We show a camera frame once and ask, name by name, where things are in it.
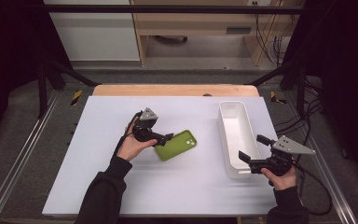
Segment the white plastic tray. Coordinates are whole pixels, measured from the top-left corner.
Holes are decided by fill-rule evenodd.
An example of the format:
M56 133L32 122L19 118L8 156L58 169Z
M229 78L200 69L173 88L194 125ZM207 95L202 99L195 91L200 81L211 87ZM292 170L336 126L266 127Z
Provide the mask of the white plastic tray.
M249 165L238 158L238 152L246 153L252 160L259 160L260 154L245 104L240 101L225 101L220 103L219 108L219 132L227 175L234 179L249 177Z

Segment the white table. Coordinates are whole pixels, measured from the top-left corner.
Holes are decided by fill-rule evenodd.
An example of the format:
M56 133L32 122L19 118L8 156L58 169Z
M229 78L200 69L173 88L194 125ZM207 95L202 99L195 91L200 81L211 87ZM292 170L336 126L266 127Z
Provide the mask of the white table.
M131 161L125 177L123 217L241 217L266 214L275 206L272 187L262 175L234 180L225 171L217 126L219 103L245 103L254 134L277 139L261 97L91 96L43 210L44 215L75 216L84 194L104 171L133 115L146 107L159 116L153 131L190 130L198 145L168 161L147 148ZM257 143L262 158L269 147Z

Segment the green phone case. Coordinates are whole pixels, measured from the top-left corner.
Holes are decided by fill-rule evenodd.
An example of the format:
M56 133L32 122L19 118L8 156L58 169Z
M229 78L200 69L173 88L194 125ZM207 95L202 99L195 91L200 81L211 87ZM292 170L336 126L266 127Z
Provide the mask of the green phone case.
M182 152L197 145L197 140L189 130L177 133L165 146L155 146L155 150L162 161L167 161Z

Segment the person's hand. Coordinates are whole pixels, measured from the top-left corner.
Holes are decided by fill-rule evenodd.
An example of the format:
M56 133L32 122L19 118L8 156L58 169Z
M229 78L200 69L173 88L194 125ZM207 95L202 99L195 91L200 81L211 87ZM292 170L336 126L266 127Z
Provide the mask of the person's hand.
M121 145L120 149L118 150L118 154L117 154L118 157L120 157L126 161L132 160L133 158L138 156L138 154L142 150L144 150L147 147L151 147L157 143L157 139L152 139L147 142L140 142L140 141L136 140L136 138L132 134L132 128L133 128L134 122L131 124L128 132L126 133L127 137L124 140L123 144Z
M273 174L267 168L262 168L261 173L272 182L276 190L289 189L296 185L296 169L294 166L282 176Z

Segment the gray floor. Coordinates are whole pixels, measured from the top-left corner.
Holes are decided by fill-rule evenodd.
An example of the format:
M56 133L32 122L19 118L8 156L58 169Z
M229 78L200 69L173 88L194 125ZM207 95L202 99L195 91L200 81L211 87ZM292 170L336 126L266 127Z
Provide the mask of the gray floor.
M177 40L151 39L146 65L123 63L114 66L90 67L81 64L78 72L86 77L102 83L229 83L243 84L263 76L274 65L268 59L259 67L253 67L249 54L241 38L192 37L186 43ZM93 88L78 83L76 80L64 76L67 85L64 91L58 91L58 100L44 131L33 148L33 153L23 167L17 184L2 208L1 222L9 218L25 218L29 220L56 218L43 217L41 210L47 199L55 175L58 173L71 141L71 132L76 130L82 108L87 96L92 94ZM270 92L275 91L279 99L290 101L293 92L281 92L276 83L276 77L258 88L265 97L268 111L273 123L277 124L293 118L296 114L290 104L279 104L270 101ZM317 78L311 79L319 85ZM77 105L70 105L77 90L82 90ZM307 93L310 102L315 96ZM12 164L27 140L27 137L37 122L38 101L37 83L31 82L14 90L9 96L9 107L0 124L0 187L9 173ZM323 113L315 113L311 117L311 134L320 152L331 169L338 189L341 190L344 202L347 202L358 223L358 164L342 158L341 145L331 128L329 120ZM286 127L277 126L276 130ZM301 142L304 139L302 129L288 133L287 136ZM304 167L318 174L313 158L301 159ZM303 203L311 211L321 211L327 205L326 197L320 186L307 178L303 193ZM323 217L310 216L311 223L341 223L338 214L340 204L336 209ZM158 223L160 220L136 220L136 223ZM217 219L182 219L164 220L165 223L219 223ZM259 217L244 217L242 223L259 223Z

